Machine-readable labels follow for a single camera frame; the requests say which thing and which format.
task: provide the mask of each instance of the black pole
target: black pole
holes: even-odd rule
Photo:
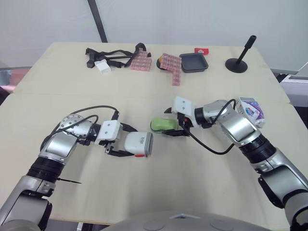
[[[257,37],[255,35],[250,36],[249,40],[245,44],[245,48],[244,48],[243,52],[241,53],[239,59],[236,61],[237,64],[239,64],[241,62],[241,60],[243,59],[246,52],[252,47],[252,44],[254,44],[256,38]]]
[[[104,27],[103,27],[103,23],[101,21],[101,16],[100,16],[100,13],[97,9],[96,1],[95,0],[88,0],[88,4],[90,6],[90,9],[91,9],[91,12],[92,12],[98,33],[100,34],[101,41],[102,42],[108,42],[106,34],[105,34]]]
[[[231,58],[226,61],[225,66],[228,70],[235,73],[243,73],[248,69],[247,64],[242,59],[247,51],[252,47],[252,44],[254,44],[256,38],[257,37],[255,35],[250,36],[249,40],[245,44],[243,52],[238,59]]]

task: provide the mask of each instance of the table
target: table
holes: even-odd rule
[[[209,48],[209,55],[205,56],[209,68],[200,73],[182,73],[181,86],[176,87],[171,86],[172,74],[156,67],[157,58],[164,52],[180,55],[193,52],[194,47],[204,46],[146,44],[147,51],[152,54],[150,72],[112,67],[112,72],[106,75],[101,75],[96,68],[86,67],[89,59],[85,55],[87,47],[96,51],[135,50],[135,44],[53,43],[14,92],[104,97],[130,95],[161,99],[169,95],[180,95],[187,98],[201,98],[207,103],[217,99],[254,96],[260,103],[289,102],[256,48],[250,49],[244,57],[248,70],[243,74],[237,74],[226,69],[224,64],[227,59],[238,57],[243,47],[206,46]]]
[[[54,125],[71,111],[97,104],[115,106],[120,111],[121,122],[139,131],[148,131],[150,118],[161,115],[172,100],[10,95],[0,107],[0,129],[6,131],[0,133],[1,155],[5,160],[0,163],[0,204],[35,161],[43,137]],[[262,109],[267,119],[263,134],[307,176],[308,157],[303,154],[308,148],[308,132],[295,109],[287,103],[265,103]],[[110,119],[113,112],[95,109],[81,115],[90,113],[98,114],[101,123]],[[213,149],[224,149],[212,129],[193,128],[192,132]],[[50,197],[53,203],[51,218],[115,223],[145,212],[193,209],[267,228],[288,228],[283,210],[268,201],[258,185],[258,174],[236,148],[227,155],[218,156],[190,138],[154,134],[150,158],[118,158],[103,151],[103,147],[93,145],[76,148],[61,177],[82,184],[57,182]]]
[[[133,51],[133,44],[54,43],[0,107],[0,205],[39,154],[42,139],[70,112],[98,104],[115,106],[119,120],[139,131],[149,131],[150,120],[161,116],[182,96],[202,106],[217,99],[256,98],[265,113],[262,133],[308,176],[304,155],[308,132],[288,97],[256,49],[251,49],[243,74],[229,72],[226,59],[242,48],[208,47],[209,69],[182,73],[180,87],[171,86],[171,73],[158,70],[163,52],[181,54],[200,46],[147,45],[153,63],[149,73],[113,68],[102,76],[86,68],[86,47],[97,51],[118,48]],[[99,122],[112,111],[95,109]],[[215,127],[192,132],[215,150],[229,145]],[[154,134],[150,158],[108,156],[103,147],[78,146],[57,182],[51,218],[93,223],[115,223],[133,215],[170,209],[217,213],[270,229],[288,229],[284,211],[274,207],[258,185],[258,174],[236,148],[214,155],[190,138]]]

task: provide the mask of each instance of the black strap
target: black strap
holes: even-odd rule
[[[101,61],[103,59],[105,59],[107,61],[107,64],[109,66],[115,66],[118,68],[121,68],[122,66],[127,67],[130,65],[131,61],[136,57],[136,55],[139,53],[140,48],[143,51],[146,51],[146,47],[143,43],[138,43],[135,46],[135,52],[131,53],[129,51],[124,51],[124,50],[116,50],[116,51],[110,51],[110,52],[97,52],[96,50],[93,50],[91,48],[87,48],[86,49],[86,55],[89,55],[89,61],[87,61],[87,67],[88,68],[93,68],[95,66],[94,62],[96,61]],[[123,53],[126,56],[123,56],[123,58],[129,58],[129,60],[126,63],[123,62],[119,62],[119,61],[114,61],[111,59],[114,59],[114,57],[106,57],[106,55],[112,55],[115,53]]]

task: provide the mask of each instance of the metal frame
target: metal frame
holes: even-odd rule
[[[108,42],[106,34],[105,34],[104,27],[103,27],[103,23],[102,23],[102,20],[101,20],[101,16],[100,16],[100,13],[97,9],[96,0],[88,0],[88,4],[90,6],[90,10],[92,12],[92,15],[93,15],[93,18],[94,18],[94,21],[95,21],[97,31],[100,34],[101,41],[102,42]]]

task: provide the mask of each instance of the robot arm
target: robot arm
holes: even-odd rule
[[[218,100],[203,107],[177,97],[173,112],[184,114],[193,127],[209,128],[219,124],[260,174],[258,182],[268,199],[285,209],[291,226],[308,221],[308,181],[291,161],[275,148],[245,117],[235,112],[227,101]]]
[[[118,122],[117,115],[116,119],[104,121],[102,125],[92,123],[87,118],[77,114],[66,116],[56,131],[44,140],[38,158],[0,209],[0,230],[11,230],[12,227],[22,230],[46,228],[52,204],[42,197],[52,195],[55,182],[78,142],[82,145],[95,142],[96,145],[105,146],[106,153],[115,156],[141,157],[151,154],[151,133],[137,132],[133,127]],[[120,139],[123,130],[131,132],[125,141],[126,151],[113,150],[112,144]]]

